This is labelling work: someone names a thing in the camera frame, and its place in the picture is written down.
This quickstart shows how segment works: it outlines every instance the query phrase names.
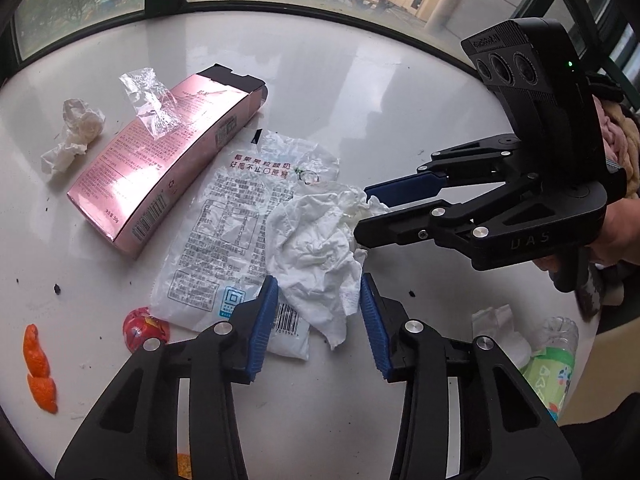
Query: white plastic packaging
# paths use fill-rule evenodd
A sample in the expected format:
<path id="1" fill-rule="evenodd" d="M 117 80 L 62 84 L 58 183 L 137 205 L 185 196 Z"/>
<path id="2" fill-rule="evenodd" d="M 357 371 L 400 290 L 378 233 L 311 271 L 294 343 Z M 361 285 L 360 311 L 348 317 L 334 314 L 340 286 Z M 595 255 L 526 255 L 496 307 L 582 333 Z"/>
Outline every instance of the white plastic packaging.
<path id="1" fill-rule="evenodd" d="M 518 370 L 529 363 L 531 346 L 515 329 L 513 312 L 508 304 L 478 310 L 471 316 L 471 327 L 474 339 L 479 335 L 492 338 Z"/>
<path id="2" fill-rule="evenodd" d="M 171 91 L 156 78 L 153 68 L 141 68 L 120 76 L 136 115 L 151 136 L 158 140 L 181 126 Z"/>
<path id="3" fill-rule="evenodd" d="M 266 275 L 265 225 L 299 182 L 335 180 L 314 142 L 245 128 L 216 156 L 156 279 L 150 314 L 201 332 L 255 298 Z M 308 359 L 309 325 L 280 297 L 267 350 Z"/>

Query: barcode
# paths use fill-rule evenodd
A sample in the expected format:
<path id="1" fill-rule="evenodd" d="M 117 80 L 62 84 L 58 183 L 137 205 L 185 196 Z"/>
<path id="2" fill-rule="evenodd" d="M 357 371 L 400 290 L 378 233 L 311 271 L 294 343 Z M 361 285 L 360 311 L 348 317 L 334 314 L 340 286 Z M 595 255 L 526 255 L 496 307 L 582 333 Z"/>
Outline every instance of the barcode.
<path id="1" fill-rule="evenodd" d="M 277 333 L 298 335 L 298 313 L 287 303 L 279 303 L 273 329 Z"/>
<path id="2" fill-rule="evenodd" d="M 221 148 L 229 140 L 229 134 L 238 124 L 238 118 L 232 116 L 226 123 L 222 124 L 216 132 L 216 146 Z"/>
<path id="3" fill-rule="evenodd" d="M 151 228 L 160 218 L 160 215 L 166 209 L 167 205 L 164 194 L 162 193 L 160 193 L 156 199 L 149 204 L 149 207 L 146 208 L 146 211 L 140 217 L 140 220 L 138 220 L 136 225 L 133 226 L 133 234 L 138 240 L 142 241 L 145 236 L 149 234 L 149 231 L 151 231 Z"/>

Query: pink box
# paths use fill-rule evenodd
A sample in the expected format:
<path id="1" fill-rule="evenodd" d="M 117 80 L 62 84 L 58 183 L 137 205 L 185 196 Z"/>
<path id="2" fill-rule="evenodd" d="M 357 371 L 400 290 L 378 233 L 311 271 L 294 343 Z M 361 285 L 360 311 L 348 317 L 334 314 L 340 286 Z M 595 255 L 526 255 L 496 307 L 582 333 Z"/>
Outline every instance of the pink box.
<path id="1" fill-rule="evenodd" d="M 220 65 L 188 77 L 171 92 L 182 127 L 154 140 L 136 118 L 66 194 L 115 247 L 133 257 L 267 97 L 264 81 Z"/>

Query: round table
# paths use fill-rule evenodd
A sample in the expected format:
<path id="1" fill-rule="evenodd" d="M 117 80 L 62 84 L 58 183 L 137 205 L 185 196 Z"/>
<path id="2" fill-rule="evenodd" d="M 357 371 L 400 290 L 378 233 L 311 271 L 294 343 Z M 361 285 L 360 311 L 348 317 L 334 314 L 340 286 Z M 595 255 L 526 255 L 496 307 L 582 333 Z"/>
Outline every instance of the round table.
<path id="1" fill-rule="evenodd" d="M 136 261 L 108 246 L 65 193 L 134 117 L 120 74 L 151 66 L 171 87 L 214 63 L 265 80 L 269 97 L 253 124 L 319 142 L 340 157 L 339 180 L 355 186 L 411 174 L 431 152 L 511 131 L 495 97 L 447 63 L 370 32 L 282 14 L 214 12 L 134 23 L 18 73 L 0 91 L 0 403 L 52 473 L 82 416 L 128 358 L 122 321 L 148 303 L 198 186 Z M 106 130 L 66 174 L 50 178 L 40 171 L 40 155 L 58 142 L 62 101 L 71 97 L 100 108 Z M 441 196 L 460 202 L 487 189 Z M 581 321 L 573 295 L 557 292 L 533 264 L 477 272 L 463 255 L 427 241 L 372 250 L 365 270 L 383 296 L 450 338 L 470 340 L 471 314 L 505 303 L 525 336 L 545 317 L 571 317 L 580 331 L 573 386 L 579 380 L 598 320 Z M 58 386 L 57 415 L 40 410 L 28 390 L 22 335 L 29 323 L 40 330 Z M 172 331 L 172 340 L 192 336 Z M 309 362 L 268 354 L 255 383 L 233 391 L 252 480 L 388 478 L 404 384 L 387 384 L 376 370 L 360 315 L 349 318 L 348 338 L 335 351 L 313 333 Z M 449 471 L 456 472 L 460 428 L 451 419 Z M 178 446 L 187 445 L 182 432 Z"/>

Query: white tissue paper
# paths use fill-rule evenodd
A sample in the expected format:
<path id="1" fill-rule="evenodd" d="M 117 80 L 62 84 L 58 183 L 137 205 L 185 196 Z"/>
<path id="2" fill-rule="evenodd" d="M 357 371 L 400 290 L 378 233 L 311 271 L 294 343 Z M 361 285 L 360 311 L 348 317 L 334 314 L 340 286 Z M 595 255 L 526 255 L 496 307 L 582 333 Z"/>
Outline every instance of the white tissue paper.
<path id="1" fill-rule="evenodd" d="M 353 237 L 363 218 L 389 212 L 373 196 L 337 182 L 299 184 L 291 200 L 267 217 L 266 266 L 300 316 L 332 349 L 347 336 L 346 318 L 358 311 L 367 251 Z"/>
<path id="2" fill-rule="evenodd" d="M 66 171 L 74 157 L 84 155 L 89 143 L 104 129 L 104 114 L 97 108 L 89 108 L 82 99 L 67 99 L 62 103 L 62 118 L 65 121 L 62 142 L 40 157 L 43 173 Z"/>
<path id="3" fill-rule="evenodd" d="M 516 332 L 513 326 L 513 313 L 508 304 L 500 308 L 478 310 L 471 316 L 471 325 L 474 338 L 479 335 L 492 338 L 518 370 L 529 363 L 531 345 L 520 332 Z"/>

